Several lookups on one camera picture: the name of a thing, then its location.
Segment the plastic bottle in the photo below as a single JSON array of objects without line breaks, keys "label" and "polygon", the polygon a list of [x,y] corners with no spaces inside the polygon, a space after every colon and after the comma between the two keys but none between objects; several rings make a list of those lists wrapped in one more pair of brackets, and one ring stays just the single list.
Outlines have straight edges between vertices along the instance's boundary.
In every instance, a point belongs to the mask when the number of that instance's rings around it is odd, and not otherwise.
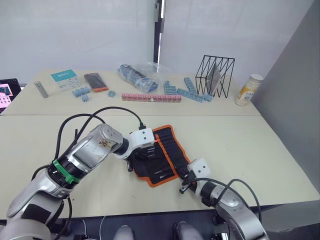
[{"label": "plastic bottle", "polygon": [[238,96],[235,98],[234,103],[239,106],[245,106],[249,103],[258,87],[261,85],[263,76],[260,74],[252,73],[249,80],[245,83]]}]

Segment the black pouch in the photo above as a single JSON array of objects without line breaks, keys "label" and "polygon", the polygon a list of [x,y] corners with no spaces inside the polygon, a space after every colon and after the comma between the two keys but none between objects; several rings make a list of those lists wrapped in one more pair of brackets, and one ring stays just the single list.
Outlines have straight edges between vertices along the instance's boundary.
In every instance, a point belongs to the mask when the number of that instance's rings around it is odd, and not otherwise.
[{"label": "black pouch", "polygon": [[127,158],[137,177],[157,187],[188,173],[190,163],[184,149],[176,139],[173,127],[164,125],[152,130],[154,145],[139,148]]}]

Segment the plastic bag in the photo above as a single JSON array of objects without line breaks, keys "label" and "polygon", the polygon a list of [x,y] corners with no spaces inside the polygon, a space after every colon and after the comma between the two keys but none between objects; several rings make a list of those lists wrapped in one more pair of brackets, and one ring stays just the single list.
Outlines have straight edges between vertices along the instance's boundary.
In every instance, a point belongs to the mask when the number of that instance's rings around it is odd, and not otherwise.
[{"label": "plastic bag", "polygon": [[151,93],[162,86],[171,71],[163,65],[149,62],[148,64],[122,64],[118,68],[121,78],[135,86],[143,93]]}]

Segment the electrical cable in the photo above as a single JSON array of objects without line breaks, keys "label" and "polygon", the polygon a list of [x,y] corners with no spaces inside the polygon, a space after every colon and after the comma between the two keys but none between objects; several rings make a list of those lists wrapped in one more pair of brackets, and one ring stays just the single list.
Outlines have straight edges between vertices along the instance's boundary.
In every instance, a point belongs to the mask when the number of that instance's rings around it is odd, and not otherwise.
[{"label": "electrical cable", "polygon": [[219,185],[222,185],[224,186],[225,188],[229,188],[232,192],[234,192],[234,194],[236,194],[240,199],[241,201],[244,203],[244,205],[249,209],[249,205],[247,204],[247,202],[244,200],[244,198],[236,191],[234,190],[232,187],[227,187],[227,185],[221,181],[218,181],[218,180],[214,180],[212,178],[207,178],[207,177],[199,177],[199,178],[195,178],[193,180],[189,180],[189,181],[184,181],[182,184],[183,185],[188,185],[192,182],[198,182],[198,181],[209,181],[209,182],[213,182],[213,183],[216,183],[216,184],[219,184]]},{"label": "electrical cable", "polygon": [[64,232],[67,230],[70,222],[71,222],[71,217],[72,217],[72,203],[71,203],[71,199],[70,196],[67,196],[66,199],[68,200],[68,204],[69,204],[69,216],[68,219],[65,222],[64,227],[61,229],[61,231],[59,232],[59,234],[54,238],[54,240],[58,240],[63,234]]},{"label": "electrical cable", "polygon": [[250,190],[251,194],[252,194],[253,197],[254,197],[254,200],[255,200],[255,202],[256,202],[256,206],[257,206],[257,208],[258,208],[258,214],[259,214],[259,217],[258,217],[258,218],[259,218],[260,223],[262,222],[262,213],[261,213],[261,207],[260,207],[260,203],[259,203],[259,201],[258,201],[258,198],[257,198],[255,192],[252,190],[252,188],[251,188],[245,181],[243,181],[243,180],[241,180],[241,179],[232,179],[228,184],[224,184],[223,182],[218,181],[218,180],[214,180],[214,179],[212,179],[212,178],[199,177],[199,178],[195,178],[195,179],[193,179],[193,180],[187,181],[187,182],[183,182],[183,185],[187,185],[187,184],[190,184],[190,183],[192,183],[192,182],[198,182],[198,181],[209,181],[209,182],[213,182],[213,183],[220,184],[220,185],[224,186],[225,189],[221,192],[221,194],[219,195],[219,197],[220,197],[220,196],[222,197],[222,195],[226,192],[226,190],[229,189],[229,190],[231,190],[232,192],[234,192],[234,193],[241,199],[241,201],[244,203],[244,205],[245,205],[248,209],[250,209],[249,205],[248,205],[247,202],[244,200],[244,198],[243,198],[236,190],[234,190],[232,187],[230,187],[230,185],[231,185],[233,182],[240,182],[240,183],[244,184],[244,185]]},{"label": "electrical cable", "polygon": [[[57,140],[56,140],[56,147],[55,147],[55,155],[54,155],[54,159],[57,159],[59,156],[59,151],[60,151],[60,143],[61,143],[61,135],[62,135],[62,131],[65,127],[65,125],[72,119],[78,118],[78,117],[91,117],[92,114],[89,113],[79,113],[76,115],[72,115],[70,117],[68,117],[66,120],[63,121],[63,123],[60,126],[59,132],[58,132],[58,136],[57,136]],[[98,117],[98,116],[93,116],[93,118],[96,118],[98,120],[100,120],[103,124],[105,124],[106,122]]]},{"label": "electrical cable", "polygon": [[37,170],[35,170],[34,173],[33,173],[33,175],[32,175],[32,177],[31,177],[31,181],[32,181],[33,179],[35,179],[35,177],[37,176],[37,174],[39,173],[39,171],[41,171],[42,169],[46,169],[47,167],[49,167],[48,164],[47,164],[47,165],[43,165],[43,166],[39,167]]},{"label": "electrical cable", "polygon": [[82,220],[83,222],[83,226],[84,226],[84,235],[87,235],[87,225],[86,225],[86,222],[85,220]]},{"label": "electrical cable", "polygon": [[102,226],[102,222],[104,221],[104,219],[106,218],[106,216],[104,216],[101,220],[101,223],[100,223],[100,227],[99,227],[99,238],[101,240],[101,226]]},{"label": "electrical cable", "polygon": [[92,118],[94,118],[98,113],[104,111],[104,110],[109,110],[109,109],[119,109],[119,110],[123,110],[123,111],[127,111],[131,114],[133,114],[139,121],[139,124],[140,124],[140,127],[139,129],[144,129],[146,128],[143,124],[143,122],[141,121],[140,117],[134,113],[133,111],[127,109],[127,108],[124,108],[124,107],[120,107],[120,106],[107,106],[107,107],[104,107],[104,108],[101,108],[99,109],[98,111],[94,112],[93,114],[91,114],[91,116],[85,121],[85,123],[83,124],[82,128],[80,129],[78,135],[76,136],[76,138],[73,140],[73,142],[70,144],[70,146],[64,151],[63,154],[61,154],[61,156],[59,158],[56,158],[58,161],[61,160],[61,158],[63,156],[65,156],[72,148],[73,146],[77,143],[78,139],[80,138],[81,134],[83,133],[83,131],[85,130],[86,126],[88,125],[88,123],[91,121]]},{"label": "electrical cable", "polygon": [[245,185],[245,186],[249,189],[249,191],[251,192],[251,194],[252,194],[252,196],[253,196],[253,198],[254,198],[254,200],[255,200],[255,202],[256,202],[256,206],[257,206],[257,209],[258,209],[258,215],[259,215],[259,221],[260,221],[260,223],[261,223],[261,222],[262,222],[262,213],[261,213],[261,207],[260,207],[260,203],[259,203],[259,201],[258,201],[258,198],[257,198],[255,192],[252,190],[252,188],[251,188],[245,181],[243,181],[243,180],[241,180],[241,179],[237,179],[237,178],[232,179],[232,180],[226,185],[226,187],[222,190],[222,192],[220,193],[219,197],[216,199],[216,203],[218,203],[218,202],[221,200],[221,198],[223,197],[223,195],[225,194],[225,192],[230,188],[231,184],[234,183],[234,182],[240,182],[240,183],[242,183],[242,184]]},{"label": "electrical cable", "polygon": [[230,240],[230,226],[228,223],[227,223],[227,225],[228,225],[228,240]]},{"label": "electrical cable", "polygon": [[[123,111],[127,111],[131,114],[133,114],[139,121],[139,129],[145,129],[145,125],[143,124],[143,122],[141,121],[140,117],[133,111],[127,109],[127,108],[124,108],[124,107],[118,107],[118,106],[108,106],[108,107],[104,107],[104,108],[101,108],[99,109],[98,111],[94,112],[93,114],[88,114],[88,113],[80,113],[80,114],[76,114],[76,115],[73,115],[73,116],[70,116],[68,117],[66,120],[63,121],[63,123],[61,124],[60,126],[60,129],[59,129],[59,132],[58,132],[58,136],[57,136],[57,142],[56,142],[56,149],[55,149],[55,155],[54,155],[54,159],[55,160],[60,160],[61,157],[65,156],[71,149],[72,147],[77,143],[78,139],[80,138],[81,134],[83,133],[83,131],[85,130],[86,126],[88,125],[88,123],[93,119],[93,118],[96,118],[96,119],[99,119],[102,123],[105,124],[105,121],[103,119],[101,119],[100,117],[96,116],[98,113],[104,111],[104,110],[109,110],[109,109],[119,109],[119,110],[123,110]],[[80,129],[79,132],[77,132],[78,130],[76,129],[76,132],[75,132],[75,136],[74,136],[74,140],[73,142],[70,144],[70,146],[64,151],[64,153],[60,156],[59,156],[59,151],[60,151],[60,144],[61,144],[61,136],[62,136],[62,132],[63,132],[63,129],[65,127],[65,125],[72,119],[74,118],[77,118],[77,117],[83,117],[83,116],[87,116],[89,117],[85,123],[83,124],[82,128]],[[38,174],[38,172],[42,169],[45,169],[47,168],[49,165],[44,165],[44,166],[41,166],[39,167],[32,175],[32,178],[31,180],[33,180],[36,175]],[[69,226],[70,224],[70,221],[71,221],[71,217],[72,217],[72,203],[71,203],[71,200],[70,200],[70,196],[67,197],[67,200],[68,200],[68,204],[69,204],[69,216],[68,216],[68,219],[63,227],[63,229],[60,231],[60,233],[55,237],[54,240],[58,240],[61,235],[64,233],[64,231],[67,229],[67,227]],[[103,217],[102,221],[101,221],[101,224],[100,224],[100,228],[99,228],[99,236],[100,236],[100,240],[101,240],[101,227],[102,227],[102,223],[103,223],[103,220],[105,219],[106,216]]]},{"label": "electrical cable", "polygon": [[[90,117],[91,114],[88,114],[88,113],[80,113],[80,114],[76,114],[76,115],[73,115],[73,116],[70,116],[68,117],[66,120],[63,121],[63,123],[61,124],[60,126],[60,129],[59,129],[59,132],[58,132],[58,137],[57,137],[57,140],[56,140],[56,148],[55,148],[55,155],[54,155],[54,159],[57,159],[58,158],[58,155],[59,155],[59,150],[60,150],[60,143],[61,143],[61,135],[62,135],[62,131],[65,127],[65,125],[72,119],[74,118],[77,118],[77,117]],[[96,118],[98,120],[100,120],[103,124],[105,124],[106,122],[98,117],[98,116],[94,116],[93,118]],[[46,169],[47,167],[49,167],[49,165],[43,165],[41,167],[39,167],[37,170],[34,171],[33,175],[32,175],[32,178],[31,180],[35,179],[35,177],[37,176],[37,174],[39,173],[40,170],[42,169]]]}]

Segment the blue toy bricks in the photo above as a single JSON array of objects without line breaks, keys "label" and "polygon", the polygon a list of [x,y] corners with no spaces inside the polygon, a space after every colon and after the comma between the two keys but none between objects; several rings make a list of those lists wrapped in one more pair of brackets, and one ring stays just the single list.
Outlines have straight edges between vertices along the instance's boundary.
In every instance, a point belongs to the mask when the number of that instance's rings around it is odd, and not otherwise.
[{"label": "blue toy bricks", "polygon": [[207,101],[207,102],[211,102],[212,99],[214,99],[213,96],[211,96],[211,95],[209,95],[209,94],[207,94],[207,93],[203,94],[202,97],[203,97],[203,99],[204,99],[205,101]]},{"label": "blue toy bricks", "polygon": [[184,78],[184,83],[185,83],[186,87],[188,88],[189,92],[191,92],[193,94],[197,94],[197,90],[189,77]]},{"label": "blue toy bricks", "polygon": [[110,91],[108,92],[108,96],[111,97],[111,98],[113,98],[115,95],[116,95],[116,92],[115,92],[115,91],[110,90]]},{"label": "blue toy bricks", "polygon": [[72,94],[73,94],[73,96],[75,96],[77,98],[77,97],[80,97],[82,95],[90,93],[90,91],[91,91],[90,88],[85,86],[85,87],[82,87],[82,88],[79,88],[79,89],[76,89],[76,90],[72,91]]},{"label": "blue toy bricks", "polygon": [[87,94],[82,95],[82,96],[81,96],[81,99],[82,99],[82,102],[88,102],[88,101],[89,101],[89,97],[88,97]]},{"label": "blue toy bricks", "polygon": [[165,95],[177,95],[176,86],[170,85],[169,81],[164,82],[164,94]]},{"label": "blue toy bricks", "polygon": [[189,91],[181,89],[181,88],[178,88],[176,93],[181,95],[181,96],[183,96],[183,97],[186,97],[188,99],[197,101],[199,103],[202,103],[204,101],[204,97],[203,96],[199,96],[198,94],[194,94],[192,92],[189,92]]}]

